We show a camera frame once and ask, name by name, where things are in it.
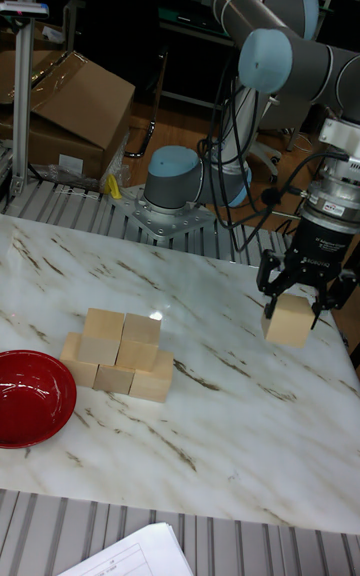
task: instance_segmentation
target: wooden cube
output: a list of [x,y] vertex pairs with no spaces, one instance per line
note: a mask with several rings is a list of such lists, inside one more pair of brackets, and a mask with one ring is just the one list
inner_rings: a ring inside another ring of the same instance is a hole
[[115,365],[123,325],[124,314],[89,309],[79,347],[79,361]]
[[279,345],[304,347],[314,318],[307,298],[282,294],[271,319],[266,318],[265,314],[262,316],[265,340]]
[[104,392],[114,392],[115,394],[128,394],[134,378],[133,369],[123,369],[123,367],[105,367],[100,365],[94,389],[101,389]]
[[93,363],[80,363],[77,360],[80,343],[81,334],[69,332],[61,352],[60,361],[68,368],[76,385],[93,387],[98,365],[94,365]]
[[127,314],[116,365],[151,371],[158,352],[160,320]]
[[151,372],[136,370],[129,396],[164,403],[170,389],[174,355],[158,350]]

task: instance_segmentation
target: stacked wooden blocks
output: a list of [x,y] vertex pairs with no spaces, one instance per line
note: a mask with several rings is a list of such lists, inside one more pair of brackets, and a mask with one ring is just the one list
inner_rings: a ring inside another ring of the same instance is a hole
[[159,350],[161,321],[89,309],[82,334],[70,332],[60,356],[75,383],[163,403],[173,354]]

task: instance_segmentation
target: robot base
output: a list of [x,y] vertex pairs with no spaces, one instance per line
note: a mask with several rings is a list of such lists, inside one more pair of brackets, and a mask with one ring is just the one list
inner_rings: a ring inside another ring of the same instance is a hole
[[144,188],[128,187],[120,200],[108,197],[108,203],[120,207],[129,222],[141,227],[152,239],[159,242],[214,223],[214,214],[194,203],[176,210],[156,207],[144,198]]

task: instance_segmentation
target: white paper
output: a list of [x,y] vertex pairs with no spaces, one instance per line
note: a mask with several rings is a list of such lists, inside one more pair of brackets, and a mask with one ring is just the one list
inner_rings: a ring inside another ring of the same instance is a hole
[[148,525],[59,576],[193,576],[172,527]]
[[48,38],[52,43],[63,43],[65,40],[63,32],[58,32],[57,29],[45,26],[43,29],[43,36]]

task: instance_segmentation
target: marble surface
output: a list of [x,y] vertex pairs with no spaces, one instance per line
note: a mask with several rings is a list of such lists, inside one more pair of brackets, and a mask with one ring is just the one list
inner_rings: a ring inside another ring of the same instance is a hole
[[332,318],[263,340],[256,270],[0,218],[1,350],[60,355],[88,307],[162,317],[165,404],[79,388],[64,429],[0,450],[0,487],[360,532],[360,393]]

